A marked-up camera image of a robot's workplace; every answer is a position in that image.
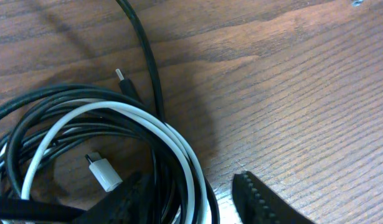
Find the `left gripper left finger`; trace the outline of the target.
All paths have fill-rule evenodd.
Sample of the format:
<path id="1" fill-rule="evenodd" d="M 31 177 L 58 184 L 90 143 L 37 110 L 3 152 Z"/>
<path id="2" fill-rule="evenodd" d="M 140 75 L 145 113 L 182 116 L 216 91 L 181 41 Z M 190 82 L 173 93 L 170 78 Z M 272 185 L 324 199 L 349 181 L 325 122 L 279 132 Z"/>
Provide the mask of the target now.
<path id="1" fill-rule="evenodd" d="M 135 172 L 71 224 L 140 224 L 152 219 L 153 178 Z"/>

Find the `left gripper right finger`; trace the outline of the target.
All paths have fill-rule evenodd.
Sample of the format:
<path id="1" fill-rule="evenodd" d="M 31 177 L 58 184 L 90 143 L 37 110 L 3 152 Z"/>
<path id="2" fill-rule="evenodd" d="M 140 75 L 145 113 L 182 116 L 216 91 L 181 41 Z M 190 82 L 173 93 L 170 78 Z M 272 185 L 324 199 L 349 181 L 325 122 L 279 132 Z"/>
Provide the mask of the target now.
<path id="1" fill-rule="evenodd" d="M 243 224 L 313 224 L 249 171 L 234 175 L 232 199 Z"/>

